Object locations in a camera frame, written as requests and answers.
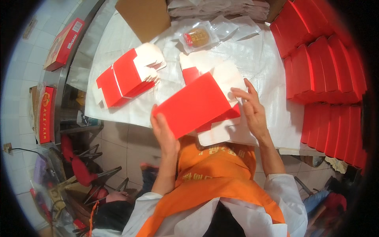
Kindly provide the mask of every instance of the tiled wall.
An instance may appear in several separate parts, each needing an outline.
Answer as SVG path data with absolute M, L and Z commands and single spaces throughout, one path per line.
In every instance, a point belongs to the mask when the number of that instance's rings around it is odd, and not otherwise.
M 12 143 L 13 148 L 41 149 L 36 145 L 28 118 L 29 88 L 36 86 L 44 77 L 43 63 L 55 36 L 82 2 L 83 0 L 46 0 L 35 13 L 37 23 L 29 38 L 18 41 L 4 82 L 1 146 Z M 29 193 L 30 174 L 34 170 L 36 154 L 20 150 L 14 150 L 12 154 L 2 151 L 2 157 L 12 188 L 25 215 L 38 228 L 44 223 L 44 219 L 37 213 Z

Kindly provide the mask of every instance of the white sleeve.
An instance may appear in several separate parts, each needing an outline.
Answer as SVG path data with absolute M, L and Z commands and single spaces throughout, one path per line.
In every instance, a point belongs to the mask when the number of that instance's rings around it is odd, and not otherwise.
M 122 237 L 136 236 L 146 220 L 154 213 L 155 207 L 162 197 L 162 195 L 153 192 L 145 193 L 139 197 L 122 232 Z
M 308 218 L 295 179 L 290 174 L 269 174 L 264 190 L 282 210 L 291 237 L 303 237 Z

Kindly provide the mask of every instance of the white tablecloth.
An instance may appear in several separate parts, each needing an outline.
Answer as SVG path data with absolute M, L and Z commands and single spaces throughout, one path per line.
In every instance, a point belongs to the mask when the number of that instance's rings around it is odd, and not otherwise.
M 256 88 L 260 102 L 266 109 L 267 125 L 277 148 L 299 150 L 303 124 L 304 106 L 286 100 L 285 71 L 274 37 L 268 26 L 259 35 L 234 42 L 227 40 L 208 50 L 211 57 L 232 60 L 243 77 Z M 161 81 L 149 91 L 138 96 L 121 108 L 109 110 L 95 104 L 90 87 L 96 78 L 121 55 L 141 44 L 125 20 L 116 11 L 110 19 L 92 63 L 86 96 L 85 115 L 109 121 L 125 122 L 150 127 L 150 111 L 153 104 L 160 104 L 184 87 L 179 64 L 179 53 L 183 47 L 173 40 L 174 27 L 162 33 L 155 44 L 162 50 L 167 67 L 158 71 Z M 232 142 L 256 145 L 244 116 L 241 123 L 230 128 Z

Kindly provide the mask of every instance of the white plastic bag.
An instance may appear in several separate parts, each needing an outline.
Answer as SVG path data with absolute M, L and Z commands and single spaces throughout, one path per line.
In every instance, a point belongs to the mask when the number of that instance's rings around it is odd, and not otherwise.
M 186 53 L 198 51 L 210 45 L 213 46 L 220 41 L 209 21 L 184 19 L 179 22 L 177 32 L 179 41 L 183 44 Z
M 232 37 L 234 41 L 243 40 L 261 31 L 259 26 L 248 16 L 237 17 L 230 21 L 238 26 L 238 30 Z
M 238 26 L 236 24 L 226 19 L 222 15 L 219 15 L 213 21 L 211 21 L 211 25 L 219 39 L 225 39 L 238 29 Z

